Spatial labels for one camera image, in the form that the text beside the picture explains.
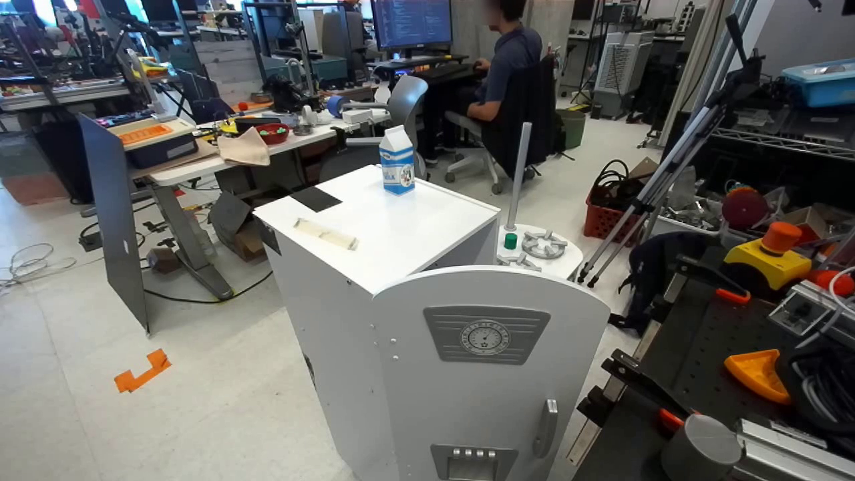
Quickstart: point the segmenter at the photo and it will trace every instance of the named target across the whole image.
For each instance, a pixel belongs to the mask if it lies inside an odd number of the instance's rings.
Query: yellow object
[[[219,122],[219,130],[226,136],[238,136],[238,122],[235,116],[226,116],[223,122]]]
[[[771,402],[790,402],[790,393],[779,382],[775,362],[779,350],[752,350],[726,354],[724,369],[740,378],[751,393],[771,400]]]
[[[786,251],[775,257],[760,247],[760,241],[751,241],[728,247],[724,257],[724,263],[748,263],[758,269],[767,278],[771,290],[779,290],[789,283],[806,278],[813,269],[813,262],[799,251]]]

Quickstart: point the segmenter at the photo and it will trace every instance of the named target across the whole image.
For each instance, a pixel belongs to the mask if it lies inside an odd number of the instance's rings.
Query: keyboard
[[[483,72],[475,70],[475,62],[436,63],[436,66],[413,72],[413,74],[425,76],[428,82],[457,82],[457,79],[477,79],[477,76],[483,76]]]

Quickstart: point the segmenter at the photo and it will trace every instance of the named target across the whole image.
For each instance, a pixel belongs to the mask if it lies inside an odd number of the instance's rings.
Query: wall
[[[815,13],[806,0],[776,0],[755,47],[767,55],[764,72],[790,63],[855,59],[855,15],[841,15],[845,0],[823,0]]]
[[[676,18],[683,9],[683,4],[690,4],[690,0],[650,0],[650,8],[646,8],[644,15],[646,18]]]

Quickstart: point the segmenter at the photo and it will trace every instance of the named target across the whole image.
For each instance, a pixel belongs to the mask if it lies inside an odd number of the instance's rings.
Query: orange tape
[[[118,393],[133,393],[170,365],[169,354],[163,350],[151,350],[147,357],[151,362],[150,372],[143,372],[139,376],[133,376],[131,372],[123,372],[114,376]]]

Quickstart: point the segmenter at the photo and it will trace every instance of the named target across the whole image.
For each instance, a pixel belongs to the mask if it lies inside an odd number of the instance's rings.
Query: metal pole
[[[513,227],[516,227],[517,193],[521,193],[521,186],[524,186],[524,172],[525,172],[525,160],[528,160],[528,144],[531,144],[531,122],[524,122],[524,130],[521,130],[521,136],[517,136],[517,148],[516,148],[513,195],[511,195],[511,207],[507,207],[505,230],[513,230]]]
[[[584,278],[591,275],[591,269],[597,266],[597,258],[610,251],[610,247],[620,247],[622,243],[631,241],[634,227],[628,235],[622,235],[620,243],[618,235],[622,231],[622,227],[635,215],[639,206],[654,206],[659,201],[659,195],[668,190],[672,172],[690,163],[690,152],[694,152],[703,142],[703,130],[714,122],[719,107],[703,107],[692,122],[686,124],[683,136],[672,144],[672,148],[668,152],[668,156],[659,163],[659,167],[652,172],[652,178],[644,185],[644,190],[639,193],[639,202],[634,202],[622,215],[620,221],[610,230],[607,241],[592,251],[592,257],[579,266],[579,273],[575,273],[571,278],[576,278],[576,283],[584,283]]]

